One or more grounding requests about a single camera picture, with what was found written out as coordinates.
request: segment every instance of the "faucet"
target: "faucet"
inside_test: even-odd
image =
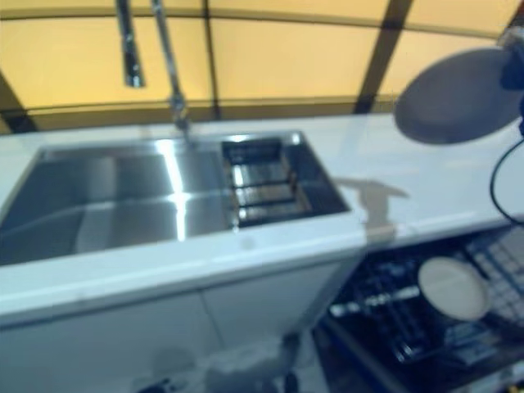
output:
[[[129,0],[115,0],[116,15],[118,16],[120,36],[122,40],[122,52],[124,54],[124,81],[132,88],[142,88],[146,85],[137,45],[134,40],[133,22],[131,20],[131,10]],[[171,97],[169,106],[173,117],[174,125],[182,131],[186,142],[189,141],[189,129],[191,122],[187,116],[187,103],[178,81],[178,71],[171,51],[171,42],[165,22],[164,7],[161,0],[151,0],[151,9],[156,19],[156,26],[160,35],[160,44],[169,75],[171,85]]]

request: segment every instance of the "cabinet door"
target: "cabinet door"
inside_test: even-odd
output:
[[[309,327],[336,295],[356,260],[337,261],[204,290],[227,347]]]
[[[0,330],[0,391],[90,391],[191,366],[219,350],[196,293]]]

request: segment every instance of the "stainless steel sink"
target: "stainless steel sink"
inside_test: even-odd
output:
[[[51,147],[0,223],[0,265],[346,210],[300,133]]]

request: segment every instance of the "metal rack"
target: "metal rack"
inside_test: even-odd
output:
[[[224,144],[224,165],[239,227],[306,217],[311,206],[277,139]]]
[[[402,364],[435,355],[458,366],[489,358],[497,352],[493,344],[499,329],[518,332],[524,326],[524,245],[512,238],[505,228],[370,255],[330,308],[331,315],[358,315],[370,322]],[[486,279],[493,300],[488,318],[473,323],[439,318],[421,296],[418,269],[437,255],[470,264]]]

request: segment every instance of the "dishwasher rack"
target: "dishwasher rack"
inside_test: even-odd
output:
[[[522,239],[521,228],[502,228],[369,255],[330,314],[340,320],[364,317],[401,364],[441,355],[458,367],[471,366],[497,353],[500,330],[524,339]],[[487,281],[493,301],[485,318],[470,323],[436,318],[438,313],[421,295],[418,270],[437,255],[470,264]]]

